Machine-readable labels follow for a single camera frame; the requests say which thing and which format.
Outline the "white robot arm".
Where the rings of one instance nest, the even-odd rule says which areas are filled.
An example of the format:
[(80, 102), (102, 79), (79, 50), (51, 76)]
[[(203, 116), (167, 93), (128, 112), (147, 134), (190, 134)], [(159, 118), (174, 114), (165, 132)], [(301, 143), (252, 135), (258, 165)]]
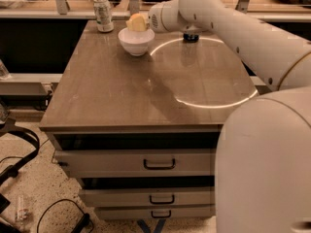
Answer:
[(215, 164), (217, 233), (310, 233), (311, 46), (221, 0), (171, 0), (146, 14), (155, 32), (209, 31), (268, 91), (226, 120)]

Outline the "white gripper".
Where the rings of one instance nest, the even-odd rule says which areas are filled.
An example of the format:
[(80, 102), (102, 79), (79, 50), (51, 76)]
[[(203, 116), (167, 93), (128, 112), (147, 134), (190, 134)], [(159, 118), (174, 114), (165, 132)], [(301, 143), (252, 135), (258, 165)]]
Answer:
[[(162, 12), (165, 8), (164, 3), (153, 5), (148, 12), (148, 20), (150, 27), (157, 33), (164, 33), (167, 29), (162, 22)], [(137, 13), (132, 15), (126, 22), (129, 31), (144, 32), (148, 30), (148, 24), (143, 15)]]

